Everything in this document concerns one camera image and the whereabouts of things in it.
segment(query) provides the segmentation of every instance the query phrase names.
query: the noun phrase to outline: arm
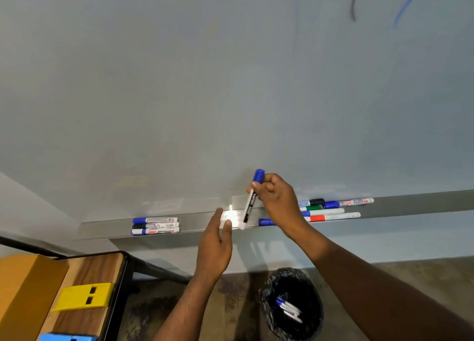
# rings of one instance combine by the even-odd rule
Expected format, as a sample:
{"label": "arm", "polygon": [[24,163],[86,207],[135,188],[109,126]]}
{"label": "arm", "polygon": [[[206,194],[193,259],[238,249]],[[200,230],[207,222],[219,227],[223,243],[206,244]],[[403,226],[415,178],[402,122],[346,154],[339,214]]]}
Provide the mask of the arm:
{"label": "arm", "polygon": [[210,219],[199,242],[196,272],[153,341],[198,341],[210,293],[232,255],[232,223],[226,221],[221,238],[221,215],[218,208]]}
{"label": "arm", "polygon": [[347,313],[372,341],[467,340],[466,321],[422,292],[338,246],[303,219],[293,188],[276,174],[252,188],[283,232],[300,246]]}

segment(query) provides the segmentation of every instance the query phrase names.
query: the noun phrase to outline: whiteboard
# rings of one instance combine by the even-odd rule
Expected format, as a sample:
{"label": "whiteboard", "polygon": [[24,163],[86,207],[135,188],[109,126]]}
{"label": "whiteboard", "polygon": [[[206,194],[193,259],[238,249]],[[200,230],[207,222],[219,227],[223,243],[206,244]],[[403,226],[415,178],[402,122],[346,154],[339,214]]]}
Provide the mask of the whiteboard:
{"label": "whiteboard", "polygon": [[0,0],[0,171],[80,221],[473,188],[472,0],[350,5]]}

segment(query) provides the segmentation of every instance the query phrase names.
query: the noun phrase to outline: wastebasket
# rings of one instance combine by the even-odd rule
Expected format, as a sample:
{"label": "wastebasket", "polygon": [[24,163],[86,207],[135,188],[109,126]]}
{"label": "wastebasket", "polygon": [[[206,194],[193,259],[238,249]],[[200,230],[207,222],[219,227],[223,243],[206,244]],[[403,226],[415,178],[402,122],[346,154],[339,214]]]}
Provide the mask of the wastebasket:
{"label": "wastebasket", "polygon": [[[283,313],[276,298],[296,306],[302,323]],[[292,267],[279,268],[273,272],[258,297],[270,330],[284,341],[305,341],[316,338],[323,323],[323,304],[311,280]]]}

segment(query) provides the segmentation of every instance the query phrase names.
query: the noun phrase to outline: left hand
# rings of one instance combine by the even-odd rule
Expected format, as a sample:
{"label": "left hand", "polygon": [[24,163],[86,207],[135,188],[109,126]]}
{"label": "left hand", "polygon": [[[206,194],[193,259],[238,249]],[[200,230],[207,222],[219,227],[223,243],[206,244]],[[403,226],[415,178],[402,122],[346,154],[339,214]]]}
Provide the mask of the left hand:
{"label": "left hand", "polygon": [[195,278],[208,279],[216,283],[227,269],[232,256],[232,222],[226,220],[222,237],[219,236],[220,217],[222,208],[216,209],[215,214],[201,237],[196,261]]}

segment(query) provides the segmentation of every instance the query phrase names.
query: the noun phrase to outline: hand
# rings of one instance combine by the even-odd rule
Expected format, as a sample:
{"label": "hand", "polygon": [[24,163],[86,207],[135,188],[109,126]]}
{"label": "hand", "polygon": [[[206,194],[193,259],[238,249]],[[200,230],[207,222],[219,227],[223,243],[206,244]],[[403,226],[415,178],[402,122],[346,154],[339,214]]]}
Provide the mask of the hand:
{"label": "hand", "polygon": [[226,220],[222,237],[219,236],[220,217],[222,208],[216,209],[215,214],[201,237],[196,261],[195,278],[204,278],[216,283],[227,269],[232,256],[232,222]]}
{"label": "hand", "polygon": [[264,203],[270,219],[279,226],[283,232],[292,238],[292,231],[307,227],[298,206],[295,192],[290,184],[277,174],[265,174],[262,184],[253,181],[250,189],[254,189],[258,198]]}

